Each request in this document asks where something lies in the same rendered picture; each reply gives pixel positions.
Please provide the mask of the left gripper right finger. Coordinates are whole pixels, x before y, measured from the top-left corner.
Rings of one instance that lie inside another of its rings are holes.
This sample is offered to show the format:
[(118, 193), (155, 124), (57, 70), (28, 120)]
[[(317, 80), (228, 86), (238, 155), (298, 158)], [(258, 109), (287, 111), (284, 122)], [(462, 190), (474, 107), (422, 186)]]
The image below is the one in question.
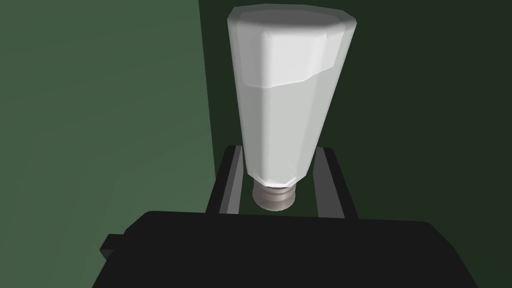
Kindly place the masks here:
[(313, 164), (317, 214), (320, 218), (359, 219), (334, 150), (317, 147)]

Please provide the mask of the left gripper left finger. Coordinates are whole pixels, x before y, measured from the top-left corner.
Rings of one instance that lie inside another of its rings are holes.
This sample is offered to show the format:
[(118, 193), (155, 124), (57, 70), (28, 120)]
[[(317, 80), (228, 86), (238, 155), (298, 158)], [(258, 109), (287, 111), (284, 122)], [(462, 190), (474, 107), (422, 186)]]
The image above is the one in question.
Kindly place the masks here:
[(205, 212), (237, 215), (240, 210), (243, 177), (243, 147), (229, 145), (223, 152)]

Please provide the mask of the white bottle with grey cap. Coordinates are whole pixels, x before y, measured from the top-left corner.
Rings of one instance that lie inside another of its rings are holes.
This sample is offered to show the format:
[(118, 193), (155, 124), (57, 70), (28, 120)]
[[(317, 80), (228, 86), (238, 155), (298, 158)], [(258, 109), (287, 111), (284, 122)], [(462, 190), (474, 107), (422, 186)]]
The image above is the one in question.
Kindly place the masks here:
[(302, 4), (234, 7), (227, 18), (253, 199), (277, 212), (311, 165), (357, 21)]

